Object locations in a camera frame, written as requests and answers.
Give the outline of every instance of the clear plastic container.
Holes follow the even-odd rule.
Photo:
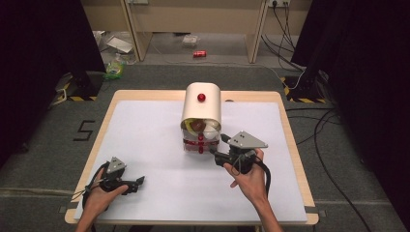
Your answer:
[[[217,150],[220,144],[220,123],[213,119],[189,118],[181,123],[184,150],[202,154]]]

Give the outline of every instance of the white paper sheet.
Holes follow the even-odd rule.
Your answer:
[[[259,221],[233,178],[214,156],[186,153],[180,129],[182,101],[119,101],[98,152],[92,175],[117,157],[123,180],[145,176],[137,193],[119,196],[99,219],[234,222]],[[264,162],[272,173],[269,199],[279,221],[306,221],[302,195],[274,102],[224,102],[221,132],[246,131],[269,147]],[[220,142],[219,151],[229,146]],[[79,219],[79,204],[74,218]]]

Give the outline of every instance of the red object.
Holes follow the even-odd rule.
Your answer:
[[[206,50],[198,50],[193,53],[193,57],[205,57]]]
[[[206,100],[206,96],[204,94],[198,94],[198,100],[199,102],[205,102]]]

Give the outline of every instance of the human hand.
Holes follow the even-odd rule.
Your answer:
[[[109,204],[128,189],[127,185],[120,186],[113,191],[106,192],[100,187],[98,180],[103,174],[103,169],[97,174],[94,184],[91,186],[90,195],[85,202],[84,210],[76,227],[77,232],[89,231],[94,220],[105,211]]]
[[[259,148],[255,149],[256,156],[263,160],[263,151]],[[239,186],[244,196],[255,204],[258,200],[267,200],[267,193],[265,189],[265,172],[257,165],[253,164],[252,169],[247,174],[241,174],[231,164],[225,163],[223,167],[235,179],[230,185],[232,188]]]
[[[127,185],[120,186],[113,191],[106,192],[100,187],[99,179],[101,178],[104,169],[100,170],[97,174],[94,184],[91,186],[90,195],[85,203],[84,211],[91,211],[97,216],[100,215],[109,204],[117,197],[128,189]]]

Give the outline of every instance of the red button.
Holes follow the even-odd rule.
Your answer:
[[[198,94],[198,100],[199,100],[199,102],[205,102],[205,99],[206,99],[206,97],[205,97],[204,94]]]

